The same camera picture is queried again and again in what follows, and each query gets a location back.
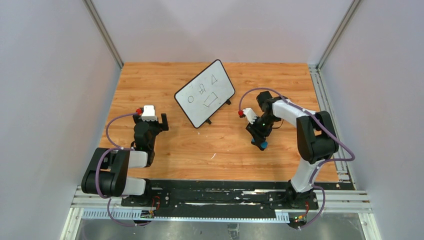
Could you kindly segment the blue and black eraser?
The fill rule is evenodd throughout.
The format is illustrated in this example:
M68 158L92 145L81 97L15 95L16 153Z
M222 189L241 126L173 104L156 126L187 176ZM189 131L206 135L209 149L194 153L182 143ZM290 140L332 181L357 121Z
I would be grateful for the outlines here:
M268 147L268 142L267 141L263 141L263 142L256 142L254 139L251 140L251 144L258 147L261 151L264 151L267 147Z

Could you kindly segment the black framed whiteboard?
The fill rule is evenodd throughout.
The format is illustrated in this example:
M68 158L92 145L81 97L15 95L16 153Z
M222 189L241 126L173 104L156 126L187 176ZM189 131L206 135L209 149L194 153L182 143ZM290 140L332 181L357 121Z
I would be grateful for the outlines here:
M236 90L221 60L216 59L187 82L174 99L196 129L210 123L210 117L230 99Z

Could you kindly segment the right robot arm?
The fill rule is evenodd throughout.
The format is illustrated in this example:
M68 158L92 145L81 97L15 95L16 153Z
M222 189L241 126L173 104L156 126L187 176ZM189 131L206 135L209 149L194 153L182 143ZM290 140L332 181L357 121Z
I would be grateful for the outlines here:
M340 144L327 111L305 109L285 96L272 97L271 92L271 89L265 88L256 97L262 110L261 116L251 108L239 108L238 115L247 119L246 130L252 136L251 144L261 151L267 148L267 138L276 122L285 121L296 128L300 162L282 198L287 203L295 204L311 195L321 165L339 150Z

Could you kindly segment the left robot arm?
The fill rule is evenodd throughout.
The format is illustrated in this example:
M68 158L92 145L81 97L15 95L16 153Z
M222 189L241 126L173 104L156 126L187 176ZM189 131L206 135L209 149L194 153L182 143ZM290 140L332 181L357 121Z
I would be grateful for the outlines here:
M150 181L146 178L130 177L132 168L148 168L155 157L157 136L169 130L165 113L161 121L153 114L130 113L134 120L134 140L130 147L112 142L112 148L95 149L81 180L85 194L95 194L103 199L111 197L147 198L150 194Z

